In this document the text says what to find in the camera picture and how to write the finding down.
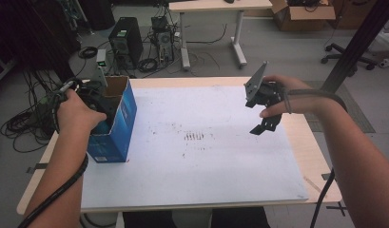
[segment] computer tower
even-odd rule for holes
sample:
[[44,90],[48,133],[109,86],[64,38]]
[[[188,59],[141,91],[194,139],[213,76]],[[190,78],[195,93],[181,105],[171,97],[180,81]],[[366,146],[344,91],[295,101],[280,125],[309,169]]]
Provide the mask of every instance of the computer tower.
[[117,65],[124,63],[120,69],[135,69],[138,66],[144,46],[137,18],[121,17],[108,40]]
[[168,63],[174,60],[173,36],[170,30],[156,33],[156,42],[160,63]]

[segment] wooden table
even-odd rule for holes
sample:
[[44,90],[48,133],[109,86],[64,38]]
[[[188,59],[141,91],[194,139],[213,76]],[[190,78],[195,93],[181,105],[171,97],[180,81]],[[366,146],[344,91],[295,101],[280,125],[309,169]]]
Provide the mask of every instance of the wooden table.
[[239,39],[241,35],[244,11],[271,8],[272,5],[269,0],[236,0],[233,4],[226,3],[224,0],[197,0],[170,3],[170,11],[180,13],[183,69],[190,69],[185,35],[185,21],[189,21],[190,23],[195,22],[199,25],[227,24],[230,23],[230,21],[222,16],[227,14],[228,17],[233,18],[233,22],[236,22],[236,32],[235,36],[231,38],[232,45],[239,59],[239,67],[243,67],[247,65],[247,61],[244,58],[242,48],[239,44]]
[[[218,86],[243,86],[245,82],[248,81],[248,77],[215,77],[215,78],[163,78],[163,79],[132,79],[131,80],[131,86],[136,91],[139,88],[187,88],[189,90],[191,87],[212,87],[216,88]],[[268,202],[259,202],[259,201],[236,201],[236,202],[230,202],[230,203],[192,203],[192,204],[174,204],[174,205],[153,205],[153,206],[129,206],[129,205],[104,205],[100,208],[92,208],[92,207],[84,207],[84,204],[82,205],[82,212],[119,212],[119,211],[139,211],[139,210],[156,210],[156,209],[183,209],[183,208],[215,208],[215,207],[229,207],[229,206],[262,206],[262,205],[274,205],[274,204],[299,204],[299,203],[315,203],[318,200],[319,194],[321,192],[321,189],[323,188],[325,184],[325,180],[321,177],[321,174],[326,174],[330,172],[330,169],[327,166],[327,163],[321,153],[321,150],[308,126],[308,123],[303,115],[299,114],[292,114],[292,115],[283,115],[282,116],[282,123],[287,139],[289,141],[290,147],[293,150],[293,155],[295,157],[296,163],[298,164],[298,167],[301,171],[301,178],[303,181],[303,184],[307,190],[308,199],[306,200],[290,200],[290,201],[268,201]],[[43,155],[43,158],[41,159],[40,163],[45,163],[49,161],[49,157],[52,153],[53,146],[55,145],[57,139],[57,135],[54,134],[51,141],[49,142],[49,145],[46,149],[46,152]],[[132,162],[136,162],[133,159],[129,163],[118,163],[118,164],[112,164],[108,166],[108,169],[117,169],[117,166],[123,166],[123,165],[132,165]],[[97,164],[92,159],[90,159],[89,168],[91,169],[101,169],[101,165],[106,164]],[[87,170],[88,173],[95,172],[94,170]],[[89,189],[98,187],[101,183],[99,183],[102,179],[110,179],[110,182],[116,182],[121,180],[122,176],[119,177],[102,177],[101,175],[102,171],[99,170],[98,177],[89,177],[88,174],[85,174],[84,178],[84,193],[83,197],[86,194],[89,193]],[[42,175],[44,173],[44,169],[37,169],[35,173],[33,174],[33,177],[29,183],[28,188],[25,191],[24,196],[21,198],[18,207],[17,212],[19,214],[23,214],[26,210],[26,207],[29,203],[29,200],[35,191],[38,182],[40,181]],[[141,174],[137,174],[137,178],[144,177],[144,174],[141,176]],[[118,193],[117,189],[113,189],[113,187],[108,187],[108,192],[103,192],[102,196],[108,194],[108,195],[117,195],[117,194],[123,194]],[[327,195],[324,198],[325,202],[337,202],[341,200],[341,194],[338,186],[335,182],[333,182],[332,186],[330,187]]]

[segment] cardboard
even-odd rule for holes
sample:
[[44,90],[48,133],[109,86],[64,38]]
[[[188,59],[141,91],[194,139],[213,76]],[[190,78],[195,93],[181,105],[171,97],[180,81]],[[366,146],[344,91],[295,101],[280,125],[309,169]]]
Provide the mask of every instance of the cardboard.
[[109,76],[106,80],[107,89],[103,95],[117,106],[117,111],[109,131],[105,122],[92,131],[88,153],[98,163],[126,162],[137,105],[128,77]]
[[333,29],[358,29],[377,0],[333,0],[336,20],[328,21]]
[[285,0],[270,0],[274,21],[280,30],[321,30],[325,20],[335,20],[334,8],[327,0],[321,0],[316,8],[289,7]]

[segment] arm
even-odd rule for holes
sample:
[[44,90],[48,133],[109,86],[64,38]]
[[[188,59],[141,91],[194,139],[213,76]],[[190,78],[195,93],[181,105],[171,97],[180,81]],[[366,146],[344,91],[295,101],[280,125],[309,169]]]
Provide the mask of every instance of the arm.
[[[64,184],[79,169],[88,147],[90,130],[106,115],[89,109],[73,90],[58,109],[60,133],[52,156],[25,216]],[[77,227],[82,197],[81,177],[67,192],[51,204],[30,227]]]
[[[266,76],[288,89],[310,88],[298,79]],[[292,111],[320,120],[343,199],[356,227],[389,227],[389,161],[336,102],[314,96],[291,96]],[[261,117],[286,112],[279,103]]]

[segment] floor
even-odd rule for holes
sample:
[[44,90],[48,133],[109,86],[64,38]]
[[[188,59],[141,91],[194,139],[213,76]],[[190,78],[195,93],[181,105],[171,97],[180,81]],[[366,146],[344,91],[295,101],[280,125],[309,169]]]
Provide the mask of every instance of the floor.
[[[150,12],[146,10],[145,13],[156,13],[155,9],[151,9]],[[116,19],[120,15],[130,15],[126,7],[116,7],[113,12]],[[144,37],[149,27],[145,23],[140,26],[141,35]],[[95,31],[94,35],[81,33],[82,46],[97,47],[107,40],[110,31],[111,29]],[[266,74],[284,74],[302,80],[324,81],[336,63],[336,61],[329,61],[325,65],[320,63],[326,54],[324,47],[332,42],[345,47],[355,33],[354,30],[334,30],[328,25],[321,31],[283,32],[277,29],[271,18],[245,18],[240,43],[248,65],[238,68],[237,59],[230,46],[230,34],[234,31],[234,25],[227,25],[221,41],[212,45],[189,44],[192,64],[189,71],[181,70],[177,52],[176,63],[164,70],[151,75],[131,70],[129,74],[134,74],[137,78],[251,76],[263,61],[268,61]],[[213,41],[223,35],[224,27],[193,26],[188,27],[186,32],[191,41]],[[149,44],[145,43],[144,46],[143,58],[146,58]],[[366,52],[366,56],[381,61],[382,58],[389,57],[389,52],[381,44],[374,43]],[[83,69],[80,74],[82,78],[89,78],[95,66],[94,59],[91,59],[83,67],[84,60],[79,59],[76,54],[70,58],[69,64],[74,72]],[[0,82],[0,128],[9,118],[29,107],[28,87],[22,70],[17,66]],[[368,134],[369,137],[389,159],[389,67],[376,67],[369,71],[364,65],[359,65],[357,73],[347,78],[344,84],[377,132]],[[331,165],[322,133],[314,135],[324,157]],[[30,134],[20,137],[15,145],[22,150],[31,150],[37,146]],[[16,152],[13,148],[13,139],[8,139],[0,133],[0,228],[15,227],[20,223],[22,218],[16,213],[16,206],[31,178],[28,170],[40,160],[43,152],[44,148],[29,153]],[[327,209],[327,206],[339,207],[336,203],[324,204],[317,227],[353,227],[346,210],[342,214],[341,210]],[[310,224],[314,207],[315,205],[267,206],[265,211],[271,227],[306,227]],[[206,212],[195,211],[189,214],[199,217]],[[115,222],[117,215],[89,214],[89,217],[96,223],[104,225]],[[204,227],[194,218],[180,221],[184,223],[182,227]]]

